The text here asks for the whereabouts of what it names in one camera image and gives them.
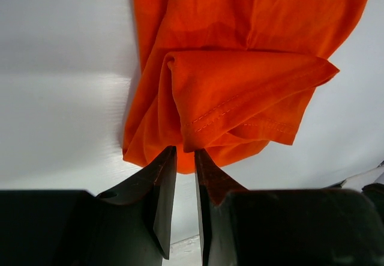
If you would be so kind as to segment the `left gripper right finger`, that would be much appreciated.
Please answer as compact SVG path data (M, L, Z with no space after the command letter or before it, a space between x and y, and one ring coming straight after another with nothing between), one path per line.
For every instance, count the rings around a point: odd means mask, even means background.
M373 203L336 188L248 190L194 153L203 265L382 265Z

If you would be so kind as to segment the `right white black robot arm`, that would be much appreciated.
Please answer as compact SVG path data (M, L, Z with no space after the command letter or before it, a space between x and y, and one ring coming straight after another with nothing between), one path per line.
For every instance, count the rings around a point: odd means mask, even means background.
M333 184L329 188L352 189L361 192L373 203L383 220L383 163L372 170Z

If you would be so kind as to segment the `orange t shirt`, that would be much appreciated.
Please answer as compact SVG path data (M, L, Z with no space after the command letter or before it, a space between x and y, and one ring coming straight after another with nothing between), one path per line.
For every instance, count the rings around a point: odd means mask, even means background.
M292 144L368 0L133 2L141 73L122 158L144 167L175 146L190 174L196 150L227 166Z

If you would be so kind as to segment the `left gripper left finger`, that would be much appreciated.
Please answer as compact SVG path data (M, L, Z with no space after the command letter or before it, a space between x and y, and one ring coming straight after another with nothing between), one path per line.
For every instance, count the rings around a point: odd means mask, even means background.
M170 255L176 148L116 186L3 190L2 265L161 265Z

